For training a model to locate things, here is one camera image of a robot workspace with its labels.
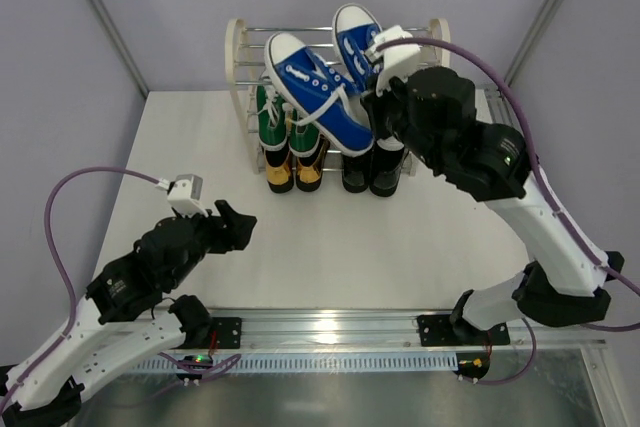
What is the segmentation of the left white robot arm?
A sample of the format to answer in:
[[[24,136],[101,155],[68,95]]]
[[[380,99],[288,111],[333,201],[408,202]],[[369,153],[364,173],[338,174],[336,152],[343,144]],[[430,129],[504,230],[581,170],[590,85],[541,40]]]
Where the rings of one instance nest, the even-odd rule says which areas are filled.
[[[167,312],[120,341],[106,341],[159,304],[207,255],[248,246],[256,217],[236,212],[224,200],[215,206],[215,212],[159,221],[89,284],[55,340],[22,363],[2,368],[5,425],[62,426],[138,362],[206,342],[212,319],[194,295],[178,297]]]

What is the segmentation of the black leather shoe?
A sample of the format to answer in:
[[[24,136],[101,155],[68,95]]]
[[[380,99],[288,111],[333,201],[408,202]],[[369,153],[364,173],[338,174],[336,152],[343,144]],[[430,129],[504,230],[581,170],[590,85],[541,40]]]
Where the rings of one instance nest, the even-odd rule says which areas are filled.
[[[370,191],[374,195],[386,198],[396,192],[407,155],[406,147],[402,151],[388,152],[379,149],[375,144],[369,183]]]
[[[369,188],[373,151],[360,156],[341,156],[341,180],[344,189],[353,194],[362,193]]]

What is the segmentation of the gold loafer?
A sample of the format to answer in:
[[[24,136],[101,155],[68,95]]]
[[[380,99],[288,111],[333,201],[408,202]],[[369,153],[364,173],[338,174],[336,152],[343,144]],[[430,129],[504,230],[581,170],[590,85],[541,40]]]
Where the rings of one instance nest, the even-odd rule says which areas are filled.
[[[329,142],[321,138],[318,146],[308,157],[296,159],[296,186],[303,192],[314,192],[319,189],[323,180],[324,162]]]
[[[277,151],[264,151],[266,179],[270,190],[284,194],[294,186],[292,155],[288,145]]]

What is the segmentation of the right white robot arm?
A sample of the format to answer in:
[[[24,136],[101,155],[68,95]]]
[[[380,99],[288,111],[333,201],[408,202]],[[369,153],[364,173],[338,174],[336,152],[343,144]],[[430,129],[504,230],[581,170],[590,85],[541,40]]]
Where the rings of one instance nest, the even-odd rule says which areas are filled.
[[[492,210],[532,259],[512,278],[461,295],[450,322],[462,341],[520,317],[548,327],[605,319],[611,296],[604,285],[623,256],[582,251],[586,236],[570,234],[557,197],[542,192],[545,177],[533,169],[524,136],[478,119],[472,81],[445,67],[421,69],[392,79],[383,93],[369,80],[361,104],[375,136],[394,137],[434,176]]]

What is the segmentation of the left aluminium frame post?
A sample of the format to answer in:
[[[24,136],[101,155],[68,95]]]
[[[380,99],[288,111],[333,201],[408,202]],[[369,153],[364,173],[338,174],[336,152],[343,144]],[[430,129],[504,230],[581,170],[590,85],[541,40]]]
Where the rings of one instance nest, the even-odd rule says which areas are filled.
[[[143,98],[147,98],[150,93],[148,83],[144,79],[130,49],[122,37],[116,23],[114,22],[109,9],[103,0],[85,0],[93,14],[96,22],[99,24],[103,34],[109,42],[111,48],[119,58],[122,66],[126,70],[130,80],[135,85],[138,92]]]

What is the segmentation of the right side aluminium rail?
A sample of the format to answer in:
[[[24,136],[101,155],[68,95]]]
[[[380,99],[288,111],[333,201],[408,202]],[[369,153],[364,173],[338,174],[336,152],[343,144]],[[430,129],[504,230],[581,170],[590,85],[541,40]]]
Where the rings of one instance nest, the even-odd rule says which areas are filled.
[[[482,84],[480,90],[484,94],[489,115],[494,123],[508,125],[522,131],[514,110],[496,86]]]

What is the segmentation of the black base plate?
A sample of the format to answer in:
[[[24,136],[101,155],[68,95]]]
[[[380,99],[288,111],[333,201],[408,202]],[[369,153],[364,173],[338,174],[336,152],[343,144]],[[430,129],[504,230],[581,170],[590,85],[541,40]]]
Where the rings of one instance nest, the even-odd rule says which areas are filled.
[[[213,317],[199,348],[206,350],[239,349],[241,347],[242,324],[241,317]]]
[[[466,331],[455,328],[448,314],[419,315],[417,333],[422,347],[506,346],[511,343],[505,323],[489,331]]]

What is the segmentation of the white shoe rack chrome bars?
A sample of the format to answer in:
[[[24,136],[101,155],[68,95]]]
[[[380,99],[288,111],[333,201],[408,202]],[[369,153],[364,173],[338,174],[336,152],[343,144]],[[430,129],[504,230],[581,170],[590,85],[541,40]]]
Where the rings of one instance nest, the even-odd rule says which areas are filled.
[[[427,37],[451,41],[449,23],[444,18],[434,18],[426,25],[405,27],[415,37]],[[342,66],[333,53],[331,26],[313,27],[255,27],[243,19],[234,18],[228,22],[225,34],[225,75],[236,118],[244,138],[250,169],[259,174],[265,171],[265,159],[259,143],[259,120],[257,108],[257,87],[267,85],[270,80],[263,77],[265,64],[263,48],[267,37],[279,31],[299,36],[312,49],[318,50],[331,66]],[[419,67],[450,66],[450,54],[442,48],[422,47]],[[339,172],[342,168],[340,152],[333,146],[325,157],[324,170]]]

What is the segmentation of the white sneaker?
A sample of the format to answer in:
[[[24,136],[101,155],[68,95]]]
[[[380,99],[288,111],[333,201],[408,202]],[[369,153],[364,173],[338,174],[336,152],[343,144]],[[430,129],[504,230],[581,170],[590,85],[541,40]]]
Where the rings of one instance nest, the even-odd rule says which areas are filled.
[[[405,148],[404,144],[393,136],[377,139],[376,146],[388,152],[402,151]]]

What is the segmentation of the aluminium frame post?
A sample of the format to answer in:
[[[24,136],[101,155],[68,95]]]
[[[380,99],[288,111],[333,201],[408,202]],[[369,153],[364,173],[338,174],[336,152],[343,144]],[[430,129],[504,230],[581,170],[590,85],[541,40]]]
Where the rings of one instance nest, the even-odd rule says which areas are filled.
[[[122,66],[126,70],[130,80],[135,85],[138,92],[143,98],[147,98],[150,93],[148,83],[144,79],[130,49],[122,37],[116,23],[114,22],[109,9],[103,0],[85,0],[93,14],[96,22],[99,24],[103,34],[109,42],[111,48],[119,58]]]
[[[531,57],[534,48],[546,33],[564,0],[543,0],[519,44],[505,74],[505,82],[513,86]]]

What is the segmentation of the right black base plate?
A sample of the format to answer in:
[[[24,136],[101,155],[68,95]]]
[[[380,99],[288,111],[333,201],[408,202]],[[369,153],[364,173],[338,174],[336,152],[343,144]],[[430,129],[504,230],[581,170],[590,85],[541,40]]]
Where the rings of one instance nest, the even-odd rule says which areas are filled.
[[[505,323],[489,331],[466,331],[455,328],[448,314],[419,315],[417,333],[422,347],[506,346],[511,343]]]

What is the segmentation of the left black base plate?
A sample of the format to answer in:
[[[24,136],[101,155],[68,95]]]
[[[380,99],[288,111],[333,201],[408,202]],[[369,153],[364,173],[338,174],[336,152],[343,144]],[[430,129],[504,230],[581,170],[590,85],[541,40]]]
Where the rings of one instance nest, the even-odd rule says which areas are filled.
[[[241,317],[213,317],[199,348],[206,350],[239,349],[241,347],[242,324]]]

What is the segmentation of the aluminium mounting rail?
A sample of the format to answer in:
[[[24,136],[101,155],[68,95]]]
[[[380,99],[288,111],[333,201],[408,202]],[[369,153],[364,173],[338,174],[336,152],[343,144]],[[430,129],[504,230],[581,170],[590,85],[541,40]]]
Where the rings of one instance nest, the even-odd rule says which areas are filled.
[[[421,348],[421,315],[440,312],[415,309],[212,309],[214,317],[241,319],[240,350],[287,352],[416,351]],[[581,327],[554,329],[521,320],[504,328],[508,345],[496,351],[527,349],[531,339],[540,349],[603,348],[606,336]]]

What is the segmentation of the green canvas sneaker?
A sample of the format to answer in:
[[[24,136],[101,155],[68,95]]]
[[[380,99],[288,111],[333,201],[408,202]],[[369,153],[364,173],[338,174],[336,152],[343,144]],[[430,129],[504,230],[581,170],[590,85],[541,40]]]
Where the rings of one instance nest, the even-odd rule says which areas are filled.
[[[259,142],[265,151],[279,151],[287,142],[285,99],[271,84],[256,87]]]
[[[300,125],[299,112],[292,110],[290,116],[289,148],[296,157],[312,157],[321,143],[321,134],[313,124]]]

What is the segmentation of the right aluminium frame post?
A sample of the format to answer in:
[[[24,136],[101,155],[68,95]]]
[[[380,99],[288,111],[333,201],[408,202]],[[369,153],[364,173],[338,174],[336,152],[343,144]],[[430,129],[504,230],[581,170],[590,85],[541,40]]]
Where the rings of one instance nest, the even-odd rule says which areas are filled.
[[[519,44],[505,74],[505,82],[513,86],[531,57],[534,48],[546,33],[564,0],[543,0]]]

